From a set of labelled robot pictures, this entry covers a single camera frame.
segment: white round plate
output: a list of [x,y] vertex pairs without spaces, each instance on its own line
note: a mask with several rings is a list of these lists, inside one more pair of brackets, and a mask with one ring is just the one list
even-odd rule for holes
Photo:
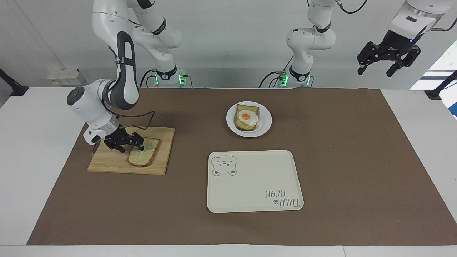
[[[253,131],[243,131],[239,130],[235,126],[235,114],[236,114],[236,105],[237,104],[242,104],[242,105],[248,105],[248,106],[257,106],[259,107],[259,122],[257,123],[257,128]],[[244,102],[239,102],[232,107],[227,112],[227,125],[228,127],[235,132],[235,134],[240,135],[242,137],[246,138],[255,138],[255,137],[260,137],[261,135],[265,134],[271,127],[272,123],[272,118],[271,118],[271,113],[270,111],[263,105],[257,103],[257,102],[250,102],[250,101],[244,101]]]

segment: fried egg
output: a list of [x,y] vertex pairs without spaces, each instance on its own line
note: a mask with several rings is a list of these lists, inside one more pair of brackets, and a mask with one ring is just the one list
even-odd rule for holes
[[254,126],[259,122],[259,118],[253,111],[249,110],[242,110],[238,113],[238,118],[239,120],[248,125],[248,126]]

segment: blue object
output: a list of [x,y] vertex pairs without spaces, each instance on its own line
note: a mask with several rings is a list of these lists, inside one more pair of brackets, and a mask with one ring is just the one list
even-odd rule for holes
[[449,107],[449,111],[452,112],[455,116],[457,116],[457,102],[454,103],[451,107]]

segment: white rectangular tray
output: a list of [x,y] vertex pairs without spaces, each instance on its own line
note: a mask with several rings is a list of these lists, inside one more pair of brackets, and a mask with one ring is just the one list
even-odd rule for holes
[[303,195],[292,153],[211,153],[207,206],[213,213],[300,210]]

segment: egg yolk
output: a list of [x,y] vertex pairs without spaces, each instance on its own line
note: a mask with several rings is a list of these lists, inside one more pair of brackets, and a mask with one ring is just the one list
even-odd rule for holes
[[249,120],[249,119],[251,119],[251,116],[250,116],[249,114],[247,114],[247,113],[243,113],[243,116],[242,116],[242,117],[243,117],[243,120]]

